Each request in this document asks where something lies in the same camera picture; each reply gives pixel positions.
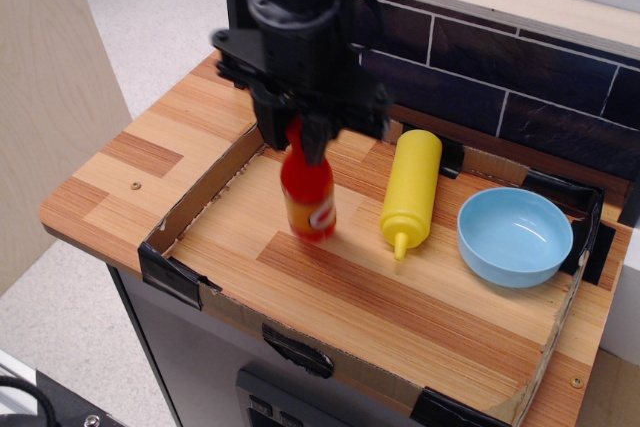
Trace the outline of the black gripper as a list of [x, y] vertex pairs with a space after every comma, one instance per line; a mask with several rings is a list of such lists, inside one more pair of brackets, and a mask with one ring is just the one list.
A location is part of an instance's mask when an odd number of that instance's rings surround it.
[[306, 163], [319, 166], [327, 146], [347, 128], [383, 138], [391, 97], [359, 63], [350, 44], [353, 0], [311, 3], [296, 13], [271, 0], [247, 0], [253, 28], [213, 34], [221, 76], [251, 92], [266, 144], [284, 151], [287, 129], [302, 115]]

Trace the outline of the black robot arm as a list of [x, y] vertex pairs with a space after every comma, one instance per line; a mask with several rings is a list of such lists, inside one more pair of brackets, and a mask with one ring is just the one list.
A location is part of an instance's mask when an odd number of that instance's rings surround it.
[[[342, 129], [374, 139], [392, 98], [360, 64], [351, 43], [356, 0], [227, 0], [229, 26], [212, 36], [221, 77], [251, 93], [264, 141], [283, 151], [298, 136], [307, 164], [322, 162]], [[377, 0], [364, 0], [376, 18]]]

